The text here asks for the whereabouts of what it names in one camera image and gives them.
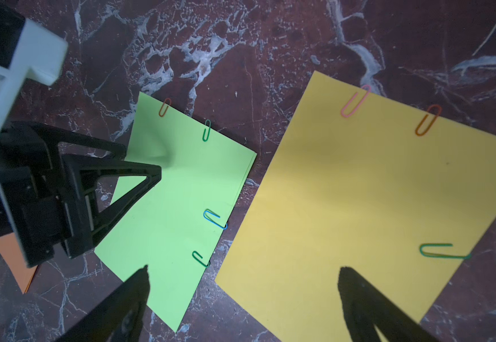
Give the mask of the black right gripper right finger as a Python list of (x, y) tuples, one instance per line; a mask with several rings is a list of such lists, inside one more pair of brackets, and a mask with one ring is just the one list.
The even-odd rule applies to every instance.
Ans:
[(437, 340), (355, 269), (340, 269), (338, 290), (352, 341), (380, 342), (380, 334), (387, 341)]

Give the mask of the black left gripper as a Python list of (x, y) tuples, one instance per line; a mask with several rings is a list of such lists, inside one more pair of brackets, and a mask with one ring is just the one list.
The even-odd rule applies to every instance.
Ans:
[[(103, 150), (110, 159), (62, 155), (61, 143)], [(12, 122), (0, 132), (0, 237), (14, 235), (29, 267), (52, 259), (55, 245), (71, 259), (96, 248), (162, 179), (160, 166), (124, 161), (126, 153), (117, 142)], [(98, 180), (112, 177), (145, 179), (100, 212)]]

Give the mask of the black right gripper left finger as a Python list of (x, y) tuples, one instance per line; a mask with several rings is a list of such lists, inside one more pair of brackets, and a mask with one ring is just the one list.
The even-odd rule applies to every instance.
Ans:
[(148, 266), (144, 266), (58, 340), (138, 341), (149, 291)]

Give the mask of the green paper sheet stack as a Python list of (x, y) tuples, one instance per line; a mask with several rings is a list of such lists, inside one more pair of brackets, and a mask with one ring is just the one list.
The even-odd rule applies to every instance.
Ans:
[(148, 266), (149, 308), (178, 330), (223, 230), (203, 217), (217, 213), (224, 225), (234, 209), (256, 153), (161, 101), (139, 94), (127, 160), (162, 168), (162, 179), (127, 212), (95, 248), (120, 279)]

